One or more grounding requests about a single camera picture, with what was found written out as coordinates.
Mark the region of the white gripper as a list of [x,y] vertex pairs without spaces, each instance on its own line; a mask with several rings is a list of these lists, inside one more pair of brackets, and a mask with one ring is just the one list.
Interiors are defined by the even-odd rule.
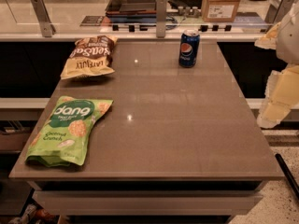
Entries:
[[267,80],[257,123],[261,128],[270,129],[279,125],[299,104],[299,65],[295,65],[299,64],[299,1],[254,45],[260,49],[275,49],[280,60],[292,63],[281,72],[273,70]]

